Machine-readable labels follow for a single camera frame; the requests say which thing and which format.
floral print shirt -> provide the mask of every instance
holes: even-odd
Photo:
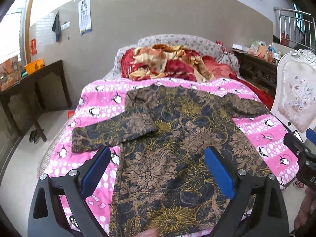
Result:
[[[232,120],[268,114],[260,102],[151,85],[129,91],[125,103],[125,112],[72,135],[72,152],[121,144],[110,236],[132,237],[150,228],[177,236],[215,226],[229,199],[204,162],[209,146],[237,169],[270,173]]]

wooden table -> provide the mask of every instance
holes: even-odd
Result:
[[[3,92],[0,92],[0,102],[3,107],[4,113],[7,115],[7,118],[10,124],[12,125],[12,127],[16,130],[16,132],[21,137],[23,137],[23,134],[21,130],[19,129],[18,125],[16,124],[8,106],[10,102],[10,98],[15,94],[21,94],[23,102],[25,103],[26,110],[28,114],[30,115],[35,128],[37,129],[43,141],[47,141],[47,138],[44,132],[42,131],[42,128],[40,127],[39,123],[37,122],[36,116],[31,108],[31,103],[29,101],[28,94],[33,93],[33,91],[35,90],[35,94],[37,96],[40,106],[42,107],[42,109],[45,109],[45,104],[43,101],[43,97],[40,93],[38,81],[41,78],[49,75],[50,73],[54,73],[55,75],[60,76],[61,84],[63,86],[64,94],[67,101],[67,106],[68,108],[71,108],[72,104],[71,104],[71,100],[70,100],[70,96],[69,96],[69,92],[68,92],[68,88],[66,84],[62,60],[43,67],[42,69],[34,72],[33,74],[26,76],[25,78],[22,78],[20,81],[8,87]]]
[[[233,52],[239,60],[240,75],[274,98],[277,91],[277,65],[239,50],[233,49]]]

blue gripper pad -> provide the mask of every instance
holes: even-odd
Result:
[[[211,150],[210,147],[204,150],[205,163],[208,165],[209,170],[214,176],[221,192],[228,196],[230,200],[235,197],[234,183],[230,174],[219,161],[218,157]]]
[[[95,160],[90,170],[86,173],[81,180],[80,196],[85,199],[94,193],[104,171],[111,161],[111,150],[105,147],[98,158]]]
[[[306,130],[306,137],[309,139],[313,144],[316,145],[316,133],[311,130],[310,128]]]

pink bedsheet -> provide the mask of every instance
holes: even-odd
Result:
[[[142,88],[155,83],[175,87],[182,85],[186,88],[208,91],[218,96],[227,92],[234,93],[241,98],[259,100],[248,87],[232,79],[219,78],[208,83],[196,83],[176,78],[159,80],[130,81],[129,79],[97,80],[87,85],[81,94],[81,99],[75,114],[66,126],[48,168],[45,170],[50,177],[65,175],[70,169],[77,168],[86,160],[93,157],[94,152],[71,153],[71,134],[74,127],[82,127],[99,121],[107,120],[124,111],[126,92],[134,88]],[[283,125],[272,115],[262,115],[256,118],[234,119],[236,125],[246,134],[265,160],[271,171],[277,176],[282,185],[293,179],[298,172],[297,158],[282,143],[286,133]],[[119,147],[111,148],[112,153],[119,155]],[[112,200],[117,165],[110,162],[105,170],[94,195],[86,199],[87,204],[102,226],[109,233],[110,204]],[[72,215],[65,197],[61,198],[67,219]],[[210,233],[206,229],[199,233],[185,236],[202,236]]]

orange basket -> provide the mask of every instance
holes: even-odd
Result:
[[[43,59],[33,61],[33,62],[29,63],[28,65],[24,66],[28,75],[33,74],[35,71],[41,69],[42,67],[44,67],[44,60]]]

